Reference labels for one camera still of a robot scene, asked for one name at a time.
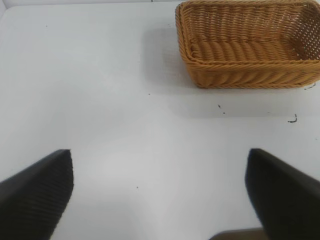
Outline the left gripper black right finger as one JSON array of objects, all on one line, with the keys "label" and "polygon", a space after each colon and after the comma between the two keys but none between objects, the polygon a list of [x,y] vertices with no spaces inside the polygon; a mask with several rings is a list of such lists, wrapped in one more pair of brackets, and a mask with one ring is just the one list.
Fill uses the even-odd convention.
[{"label": "left gripper black right finger", "polygon": [[320,182],[260,148],[247,158],[245,186],[270,240],[320,238]]}]

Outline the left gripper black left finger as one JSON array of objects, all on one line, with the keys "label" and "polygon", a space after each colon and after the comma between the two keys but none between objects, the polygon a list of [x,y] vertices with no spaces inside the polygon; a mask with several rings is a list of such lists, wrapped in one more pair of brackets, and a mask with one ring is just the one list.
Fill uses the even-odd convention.
[{"label": "left gripper black left finger", "polygon": [[73,161],[59,149],[0,183],[0,238],[49,240],[73,192]]}]

